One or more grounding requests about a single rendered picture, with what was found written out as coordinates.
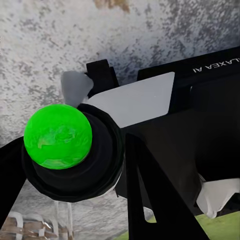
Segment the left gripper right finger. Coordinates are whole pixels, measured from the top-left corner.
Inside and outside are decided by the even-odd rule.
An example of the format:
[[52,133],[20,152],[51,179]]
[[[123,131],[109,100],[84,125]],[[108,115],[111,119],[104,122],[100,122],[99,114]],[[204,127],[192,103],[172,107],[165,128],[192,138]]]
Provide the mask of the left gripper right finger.
[[[210,240],[145,142],[126,133],[124,154],[129,240]],[[145,219],[137,168],[156,223]]]

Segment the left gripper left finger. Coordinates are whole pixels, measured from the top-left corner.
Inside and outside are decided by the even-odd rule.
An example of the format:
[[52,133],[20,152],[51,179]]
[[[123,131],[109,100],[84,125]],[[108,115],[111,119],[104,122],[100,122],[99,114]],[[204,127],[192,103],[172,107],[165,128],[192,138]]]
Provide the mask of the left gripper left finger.
[[22,166],[23,142],[21,136],[0,148],[0,230],[27,179]]

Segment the insectifuge atomizer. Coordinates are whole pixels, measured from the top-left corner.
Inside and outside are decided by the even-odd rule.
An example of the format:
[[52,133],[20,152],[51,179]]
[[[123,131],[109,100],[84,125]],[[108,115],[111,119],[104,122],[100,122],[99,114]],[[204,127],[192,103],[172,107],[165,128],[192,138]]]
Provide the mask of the insectifuge atomizer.
[[75,203],[113,190],[123,172],[120,127],[105,111],[81,102],[94,87],[86,73],[60,75],[64,104],[51,104],[28,120],[21,164],[28,181],[55,201]]

